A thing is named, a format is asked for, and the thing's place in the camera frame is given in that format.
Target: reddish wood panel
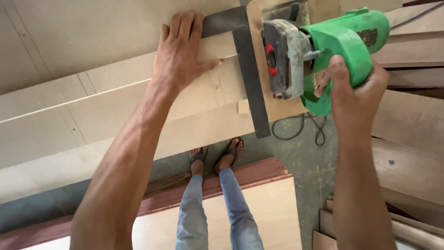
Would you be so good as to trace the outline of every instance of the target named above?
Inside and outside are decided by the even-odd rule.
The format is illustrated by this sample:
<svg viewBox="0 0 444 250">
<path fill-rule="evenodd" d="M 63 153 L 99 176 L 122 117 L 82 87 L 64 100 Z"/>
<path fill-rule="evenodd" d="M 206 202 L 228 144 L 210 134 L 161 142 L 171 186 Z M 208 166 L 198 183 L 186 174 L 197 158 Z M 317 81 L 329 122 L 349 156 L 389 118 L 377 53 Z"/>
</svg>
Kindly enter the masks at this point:
<svg viewBox="0 0 444 250">
<path fill-rule="evenodd" d="M 237 167 L 233 172 L 242 189 L 292 177 L 276 157 Z M 186 185 L 182 185 L 144 198 L 137 216 L 179 206 L 185 189 Z M 222 195 L 219 178 L 216 175 L 205 177 L 202 192 L 204 199 Z M 73 217 L 70 215 L 2 234 L 0 249 L 18 250 L 69 236 Z"/>
</svg>

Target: black cable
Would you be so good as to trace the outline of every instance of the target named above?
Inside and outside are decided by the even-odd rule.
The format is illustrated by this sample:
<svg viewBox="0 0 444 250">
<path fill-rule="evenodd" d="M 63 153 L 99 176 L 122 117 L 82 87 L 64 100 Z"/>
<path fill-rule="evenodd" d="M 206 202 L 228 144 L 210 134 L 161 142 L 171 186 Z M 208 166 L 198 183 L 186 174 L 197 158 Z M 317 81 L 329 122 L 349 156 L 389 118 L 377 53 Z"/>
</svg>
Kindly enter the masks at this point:
<svg viewBox="0 0 444 250">
<path fill-rule="evenodd" d="M 418 19 L 418 18 L 424 16 L 424 15 L 427 14 L 427 13 L 436 10 L 437 8 L 443 6 L 443 4 L 444 4 L 444 2 L 442 2 L 442 3 L 438 4 L 438 5 L 435 5 L 435 6 L 431 7 L 430 9 L 428 9 L 428 10 L 426 10 L 426 11 L 424 11 L 424 12 L 421 12 L 420 14 L 418 14 L 418 15 L 416 15 L 416 16 L 410 18 L 410 19 L 408 19 L 407 21 L 404 21 L 404 22 L 402 22 L 402 23 L 400 23 L 400 24 L 396 24 L 395 26 L 391 27 L 390 30 L 394 30 L 394 29 L 396 29 L 396 28 L 398 28 L 398 27 L 400 27 L 400 26 L 402 26 L 402 25 L 408 24 L 408 23 L 410 23 L 411 21 L 416 20 L 416 19 Z"/>
<path fill-rule="evenodd" d="M 313 123 L 316 125 L 316 127 L 317 127 L 317 129 L 318 129 L 318 131 L 316 131 L 316 136 L 315 136 L 314 142 L 316 143 L 317 146 L 322 146 L 322 145 L 324 145 L 324 144 L 325 144 L 325 134 L 324 134 L 324 131 L 322 131 L 322 129 L 324 128 L 325 123 L 327 122 L 327 117 L 324 117 L 324 119 L 322 120 L 322 123 L 319 125 L 319 124 L 314 120 L 314 118 L 317 117 L 317 115 L 313 116 L 313 115 L 311 115 L 310 112 L 307 112 L 307 116 L 313 121 Z M 275 133 L 275 131 L 274 131 L 274 126 L 275 126 L 278 122 L 280 122 L 280 121 L 284 121 L 284 120 L 287 120 L 287 119 L 294 119 L 294 118 L 301 118 L 301 126 L 300 126 L 299 130 L 296 132 L 295 135 L 292 135 L 292 136 L 287 137 L 287 138 L 280 137 L 280 136 L 276 135 L 276 133 Z M 287 117 L 287 118 L 284 118 L 284 119 L 280 119 L 280 120 L 275 121 L 275 122 L 273 123 L 273 125 L 271 125 L 271 132 L 273 133 L 274 137 L 276 137 L 277 139 L 282 140 L 282 141 L 289 141 L 289 140 L 295 138 L 296 136 L 298 136 L 298 135 L 300 135 L 300 134 L 302 133 L 302 130 L 304 129 L 304 123 L 305 123 L 305 116 L 304 116 L 304 114 L 300 114 L 300 115 L 292 116 L 292 117 Z M 322 135 L 322 138 L 323 138 L 322 143 L 318 143 L 319 135 Z"/>
</svg>

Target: hand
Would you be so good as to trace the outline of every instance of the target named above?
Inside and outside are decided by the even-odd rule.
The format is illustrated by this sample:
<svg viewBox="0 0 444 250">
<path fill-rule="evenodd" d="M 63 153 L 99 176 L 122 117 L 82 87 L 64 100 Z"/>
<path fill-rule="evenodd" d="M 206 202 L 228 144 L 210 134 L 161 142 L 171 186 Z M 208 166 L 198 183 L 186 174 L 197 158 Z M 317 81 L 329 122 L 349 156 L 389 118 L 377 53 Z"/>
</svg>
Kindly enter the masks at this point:
<svg viewBox="0 0 444 250">
<path fill-rule="evenodd" d="M 153 80 L 180 92 L 204 72 L 222 63 L 222 60 L 197 62 L 203 18 L 203 14 L 194 11 L 178 12 L 170 26 L 162 25 Z"/>
<path fill-rule="evenodd" d="M 377 62 L 365 82 L 356 89 L 350 86 L 350 74 L 344 58 L 335 55 L 320 82 L 316 95 L 333 81 L 331 94 L 333 120 L 338 137 L 343 141 L 368 140 L 373 119 L 390 79 L 389 73 Z"/>
</svg>

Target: left hand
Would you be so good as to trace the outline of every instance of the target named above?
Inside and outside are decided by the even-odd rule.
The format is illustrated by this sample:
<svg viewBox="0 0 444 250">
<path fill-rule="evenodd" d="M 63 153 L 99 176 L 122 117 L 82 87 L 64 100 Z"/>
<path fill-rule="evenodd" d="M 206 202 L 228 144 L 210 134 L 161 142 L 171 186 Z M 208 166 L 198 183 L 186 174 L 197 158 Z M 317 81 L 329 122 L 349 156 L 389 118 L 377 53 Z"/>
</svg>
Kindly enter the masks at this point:
<svg viewBox="0 0 444 250">
<path fill-rule="evenodd" d="M 222 63 L 222 60 L 202 64 L 197 61 L 203 18 L 202 13 L 194 11 L 178 12 L 170 26 L 162 25 L 153 80 L 182 91 L 194 79 Z"/>
</svg>

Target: leg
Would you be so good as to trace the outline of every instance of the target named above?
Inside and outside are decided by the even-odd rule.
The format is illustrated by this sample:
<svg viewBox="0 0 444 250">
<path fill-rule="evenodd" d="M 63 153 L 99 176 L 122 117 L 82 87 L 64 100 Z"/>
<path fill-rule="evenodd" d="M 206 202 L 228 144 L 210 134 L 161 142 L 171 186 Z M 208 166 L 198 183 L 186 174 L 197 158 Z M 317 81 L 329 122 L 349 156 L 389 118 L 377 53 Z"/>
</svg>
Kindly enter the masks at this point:
<svg viewBox="0 0 444 250">
<path fill-rule="evenodd" d="M 202 207 L 204 166 L 201 160 L 193 162 L 191 174 L 193 177 L 186 187 L 179 207 L 176 250 L 207 250 L 208 225 Z"/>
<path fill-rule="evenodd" d="M 231 146 L 235 146 L 238 139 L 234 139 Z M 243 144 L 239 143 L 238 155 L 242 153 Z M 258 226 L 245 202 L 241 187 L 233 174 L 230 165 L 233 163 L 233 155 L 224 156 L 216 165 L 219 179 L 225 198 L 228 219 L 231 224 L 230 238 L 233 250 L 264 249 Z"/>
</svg>

